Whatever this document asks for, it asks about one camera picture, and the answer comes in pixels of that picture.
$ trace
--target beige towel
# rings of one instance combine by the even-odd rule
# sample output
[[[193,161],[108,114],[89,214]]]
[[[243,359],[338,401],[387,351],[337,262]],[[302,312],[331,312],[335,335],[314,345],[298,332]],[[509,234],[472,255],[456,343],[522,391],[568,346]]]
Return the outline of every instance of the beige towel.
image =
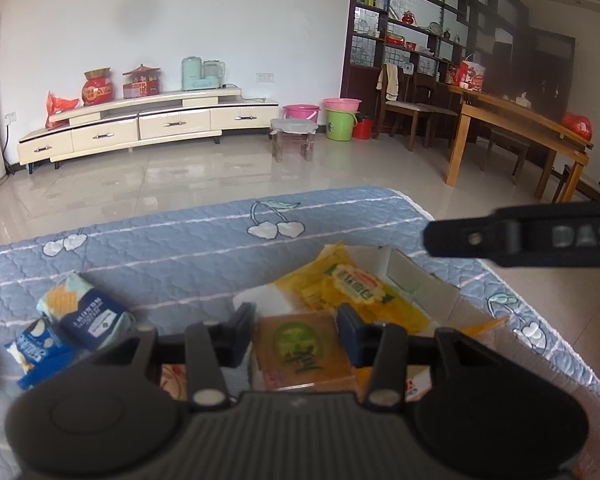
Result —
[[[398,100],[398,66],[393,63],[385,63],[386,73],[387,73],[387,82],[386,82],[386,100],[387,101],[397,101]],[[384,75],[384,70],[380,71],[380,75],[378,77],[378,84],[376,85],[376,90],[382,90],[382,76]]]

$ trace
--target white wall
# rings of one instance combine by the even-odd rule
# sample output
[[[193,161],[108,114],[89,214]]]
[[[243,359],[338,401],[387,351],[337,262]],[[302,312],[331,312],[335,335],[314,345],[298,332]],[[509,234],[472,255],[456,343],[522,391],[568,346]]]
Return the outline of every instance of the white wall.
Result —
[[[0,129],[15,111],[6,151],[41,128],[48,91],[80,96],[83,72],[140,63],[162,68],[163,89],[181,88],[180,61],[221,59],[245,97],[281,104],[340,95],[349,0],[0,0]],[[256,72],[275,83],[255,82]]]
[[[557,32],[576,39],[573,82],[569,111],[587,116],[593,126],[593,150],[585,173],[600,178],[600,14],[547,0],[531,5],[532,27]],[[565,157],[556,159],[554,167],[561,173]]]

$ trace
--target green bucket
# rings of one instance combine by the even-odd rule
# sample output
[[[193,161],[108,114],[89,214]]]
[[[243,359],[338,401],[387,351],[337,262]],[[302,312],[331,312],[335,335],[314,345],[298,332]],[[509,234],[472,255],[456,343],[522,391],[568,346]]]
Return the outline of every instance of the green bucket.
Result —
[[[355,124],[356,114],[354,112],[338,112],[327,109],[327,139],[351,140]]]

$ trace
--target plastic-covered stool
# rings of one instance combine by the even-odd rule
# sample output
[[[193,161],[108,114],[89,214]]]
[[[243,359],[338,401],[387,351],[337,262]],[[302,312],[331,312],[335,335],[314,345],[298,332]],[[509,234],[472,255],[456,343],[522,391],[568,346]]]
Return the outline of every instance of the plastic-covered stool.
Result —
[[[300,144],[300,154],[307,162],[314,155],[314,138],[318,125],[308,119],[273,119],[271,121],[271,153],[276,162],[282,162],[283,145],[290,142]]]

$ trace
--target drawer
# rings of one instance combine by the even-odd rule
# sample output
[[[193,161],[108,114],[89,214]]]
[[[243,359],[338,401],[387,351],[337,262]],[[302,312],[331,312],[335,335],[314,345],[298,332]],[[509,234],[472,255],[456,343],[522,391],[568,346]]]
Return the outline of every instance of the drawer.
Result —
[[[278,118],[277,106],[231,106],[211,108],[212,130],[238,128],[269,128],[271,120]]]
[[[139,119],[139,125],[141,139],[194,134],[211,129],[208,109],[143,116]]]
[[[45,160],[52,156],[66,155],[74,150],[71,140],[71,130],[58,134],[28,140],[18,144],[18,159],[20,164],[29,164],[37,160]]]
[[[94,150],[103,146],[136,142],[138,140],[138,122],[126,119],[114,123],[94,124],[72,130],[74,152]]]

